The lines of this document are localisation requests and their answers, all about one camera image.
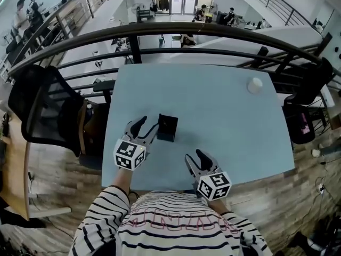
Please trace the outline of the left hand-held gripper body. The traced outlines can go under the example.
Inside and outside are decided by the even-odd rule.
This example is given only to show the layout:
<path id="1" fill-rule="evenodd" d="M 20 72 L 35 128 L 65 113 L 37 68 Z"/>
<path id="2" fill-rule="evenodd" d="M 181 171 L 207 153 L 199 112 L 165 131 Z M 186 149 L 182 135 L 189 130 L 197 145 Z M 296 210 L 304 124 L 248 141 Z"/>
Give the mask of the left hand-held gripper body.
<path id="1" fill-rule="evenodd" d="M 133 138 L 132 135 L 125 133 L 117 140 L 113 157 L 115 165 L 130 171 L 137 169 L 147 158 L 149 154 L 150 138 Z"/>

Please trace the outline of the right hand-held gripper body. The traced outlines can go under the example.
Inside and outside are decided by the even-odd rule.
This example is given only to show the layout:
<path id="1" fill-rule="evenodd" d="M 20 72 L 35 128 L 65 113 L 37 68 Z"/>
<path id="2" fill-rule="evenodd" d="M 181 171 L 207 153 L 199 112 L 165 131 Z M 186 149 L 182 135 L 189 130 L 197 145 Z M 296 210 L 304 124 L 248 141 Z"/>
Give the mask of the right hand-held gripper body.
<path id="1" fill-rule="evenodd" d="M 194 183 L 194 189 L 208 201 L 226 198 L 231 187 L 229 175 L 221 170 L 203 175 Z"/>

